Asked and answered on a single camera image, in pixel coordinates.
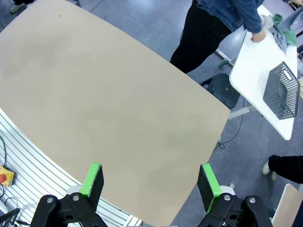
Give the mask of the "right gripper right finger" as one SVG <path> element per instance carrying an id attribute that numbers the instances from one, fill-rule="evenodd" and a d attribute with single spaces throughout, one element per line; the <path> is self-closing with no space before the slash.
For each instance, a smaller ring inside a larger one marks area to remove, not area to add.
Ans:
<path id="1" fill-rule="evenodd" d="M 200 227 L 271 227 L 267 210 L 259 196 L 240 199 L 223 192 L 210 164 L 201 164 L 197 179 L 205 217 Z"/>

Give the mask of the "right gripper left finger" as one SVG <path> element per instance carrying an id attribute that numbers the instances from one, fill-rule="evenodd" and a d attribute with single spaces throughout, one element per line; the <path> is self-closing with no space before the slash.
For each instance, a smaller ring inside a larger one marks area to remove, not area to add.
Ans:
<path id="1" fill-rule="evenodd" d="M 67 227 L 78 223 L 81 227 L 103 227 L 104 221 L 96 213 L 104 186 L 102 165 L 92 163 L 79 191 L 58 199 L 54 195 L 41 197 L 31 227 Z"/>

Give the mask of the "person's right hand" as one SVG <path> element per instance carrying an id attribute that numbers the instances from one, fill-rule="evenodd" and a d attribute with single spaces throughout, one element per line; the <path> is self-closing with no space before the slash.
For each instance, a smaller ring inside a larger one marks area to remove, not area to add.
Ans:
<path id="1" fill-rule="evenodd" d="M 259 43 L 259 42 L 263 41 L 265 38 L 266 38 L 266 32 L 265 32 L 265 30 L 262 29 L 258 33 L 252 33 L 251 40 L 254 43 Z"/>

